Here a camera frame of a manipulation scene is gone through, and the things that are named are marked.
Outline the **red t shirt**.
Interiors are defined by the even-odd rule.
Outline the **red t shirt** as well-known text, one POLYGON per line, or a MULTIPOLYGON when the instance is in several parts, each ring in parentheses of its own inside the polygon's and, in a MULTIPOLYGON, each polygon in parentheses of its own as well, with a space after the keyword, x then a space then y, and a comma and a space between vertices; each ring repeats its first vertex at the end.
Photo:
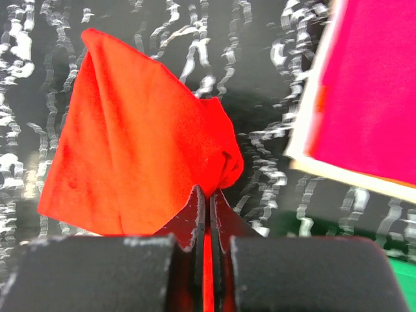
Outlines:
POLYGON ((95 29, 75 80, 38 212, 99 235, 149 235, 232 186, 244 161, 219 99, 197 98, 163 64, 95 29))

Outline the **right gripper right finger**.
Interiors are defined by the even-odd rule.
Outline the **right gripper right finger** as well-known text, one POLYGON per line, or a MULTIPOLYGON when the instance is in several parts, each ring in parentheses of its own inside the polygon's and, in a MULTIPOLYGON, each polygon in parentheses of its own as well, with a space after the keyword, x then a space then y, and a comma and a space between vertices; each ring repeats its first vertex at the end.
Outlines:
POLYGON ((382 250, 362 237, 265 238, 209 202, 214 311, 408 311, 382 250))

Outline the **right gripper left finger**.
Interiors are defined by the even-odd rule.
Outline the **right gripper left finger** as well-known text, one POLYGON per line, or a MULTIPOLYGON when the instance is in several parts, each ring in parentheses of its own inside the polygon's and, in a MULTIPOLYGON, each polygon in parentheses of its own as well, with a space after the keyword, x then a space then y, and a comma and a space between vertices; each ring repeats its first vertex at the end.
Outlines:
POLYGON ((201 311, 205 198, 150 236, 32 240, 1 293, 2 311, 201 311))

